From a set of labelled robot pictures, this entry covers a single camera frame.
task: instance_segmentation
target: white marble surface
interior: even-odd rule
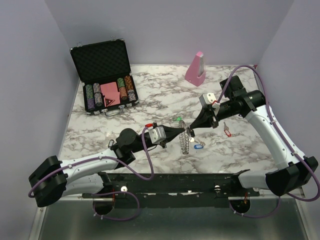
[[[60,159],[68,160],[95,154],[107,148],[109,140],[116,139],[121,130],[132,128],[141,133],[147,123],[178,127],[173,117],[182,117],[191,124],[198,116],[203,93],[220,95],[219,82],[226,79],[234,66],[206,66],[206,79],[196,87],[184,79],[187,66],[133,65],[132,76],[140,104],[125,109],[123,115],[106,118],[104,114],[87,115],[83,90],[80,85],[74,102]],[[249,69],[236,72],[247,91],[257,89]],[[205,142],[203,149],[195,150],[190,144],[189,154],[182,155],[179,138],[150,151],[156,173],[236,173],[244,169],[269,170],[274,168],[272,156],[255,129],[242,117],[225,120],[232,133],[227,137],[223,123],[216,129],[195,129],[195,134]],[[150,167],[144,152],[135,153],[130,164],[140,173],[149,173]],[[114,172],[128,173],[126,168]]]

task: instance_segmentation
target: white wall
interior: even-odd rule
[[[0,238],[28,239],[36,202],[29,175],[56,155],[78,78],[43,0],[0,7]]]
[[[124,38],[132,64],[256,64],[293,0],[45,0],[69,47]]]
[[[295,0],[258,64],[276,117],[307,156],[320,162],[320,1]],[[320,178],[320,167],[316,171]],[[317,193],[311,180],[307,197]],[[320,236],[320,200],[307,204]]]

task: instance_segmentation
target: screw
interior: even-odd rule
[[[215,190],[216,193],[220,193],[221,188],[220,188],[219,185],[215,185],[214,186],[214,190]]]
[[[121,187],[121,192],[127,192],[127,191],[128,191],[128,188],[126,186]]]

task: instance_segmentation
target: poker chip case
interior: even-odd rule
[[[105,113],[106,116],[115,115],[118,113],[107,114],[107,112],[112,110],[123,112],[124,108],[139,103],[135,82],[131,76],[126,43],[123,39],[78,45],[71,48],[70,53],[82,82],[84,107],[88,115],[100,113]],[[97,93],[97,84],[105,86],[109,83],[117,85],[117,91],[120,94],[119,104],[108,105],[108,101],[102,101],[101,104],[101,99],[108,99],[109,94],[103,94],[103,91]]]

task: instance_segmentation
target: key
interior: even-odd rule
[[[224,124],[223,131],[224,131],[225,135],[227,135],[230,138],[232,136],[232,134],[229,131],[229,127],[227,126],[225,121],[223,122],[223,124]]]
[[[225,122],[225,121],[223,122],[223,124],[224,124],[224,128],[223,128],[223,130],[225,130],[225,131],[229,131],[229,127],[227,126],[227,124],[226,124],[226,122]]]
[[[203,142],[203,141],[201,141],[199,138],[197,138],[197,140],[198,140],[198,142],[199,142],[199,144],[202,146],[202,147],[204,147],[206,144]]]
[[[189,142],[190,142],[190,143],[197,143],[197,144],[199,143],[199,142],[197,142],[197,141],[195,140],[195,138],[192,137],[192,136],[189,137]]]

